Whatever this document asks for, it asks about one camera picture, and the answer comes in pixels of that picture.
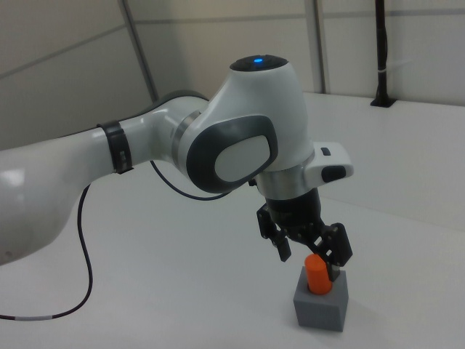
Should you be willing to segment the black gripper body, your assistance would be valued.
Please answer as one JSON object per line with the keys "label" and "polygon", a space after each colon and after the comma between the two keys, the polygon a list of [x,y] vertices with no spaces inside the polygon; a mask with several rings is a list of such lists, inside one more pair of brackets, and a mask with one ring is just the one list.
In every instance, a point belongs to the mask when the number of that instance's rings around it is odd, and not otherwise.
{"label": "black gripper body", "polygon": [[315,241],[324,230],[325,223],[321,218],[321,204],[318,189],[314,188],[302,196],[287,200],[267,198],[266,205],[271,219],[286,235],[295,242],[307,246],[317,253]]}

